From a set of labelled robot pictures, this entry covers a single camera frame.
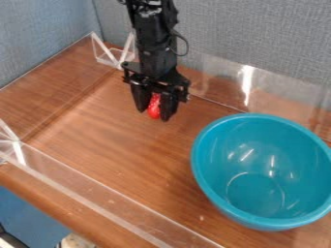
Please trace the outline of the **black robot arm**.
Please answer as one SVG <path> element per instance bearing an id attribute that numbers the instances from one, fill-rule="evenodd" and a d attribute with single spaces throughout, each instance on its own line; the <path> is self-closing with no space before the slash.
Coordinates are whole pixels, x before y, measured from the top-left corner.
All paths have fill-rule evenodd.
<path id="1" fill-rule="evenodd" d="M 132 28 L 136 31 L 138 61 L 121 63 L 122 80 L 130 86 L 136 109 L 144 112 L 157 97 L 160 119 L 168 121 L 178 102 L 188 97 L 189 80 L 177 71 L 178 23 L 173 0 L 124 0 Z"/>

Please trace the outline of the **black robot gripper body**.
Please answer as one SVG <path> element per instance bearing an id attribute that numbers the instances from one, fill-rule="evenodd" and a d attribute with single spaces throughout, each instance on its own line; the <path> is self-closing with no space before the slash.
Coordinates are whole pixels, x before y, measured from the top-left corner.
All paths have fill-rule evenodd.
<path id="1" fill-rule="evenodd" d="M 189 80 L 177 71 L 177 46 L 142 46 L 138 61 L 122 62 L 124 82 L 142 85 L 153 93 L 170 93 L 178 102 L 186 101 Z"/>

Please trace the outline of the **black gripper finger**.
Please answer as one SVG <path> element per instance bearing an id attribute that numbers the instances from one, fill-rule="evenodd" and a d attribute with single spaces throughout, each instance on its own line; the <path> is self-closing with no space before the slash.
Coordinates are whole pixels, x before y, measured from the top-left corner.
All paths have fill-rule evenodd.
<path id="1" fill-rule="evenodd" d="M 148 103 L 150 99 L 150 91 L 142 85 L 136 85 L 136 84 L 130 85 L 130 91 L 132 91 L 136 109 L 138 112 L 144 112 L 148 107 Z"/>
<path id="2" fill-rule="evenodd" d="M 170 116 L 176 113 L 178 106 L 177 97 L 166 92 L 160 95 L 160 119 L 168 121 Z"/>

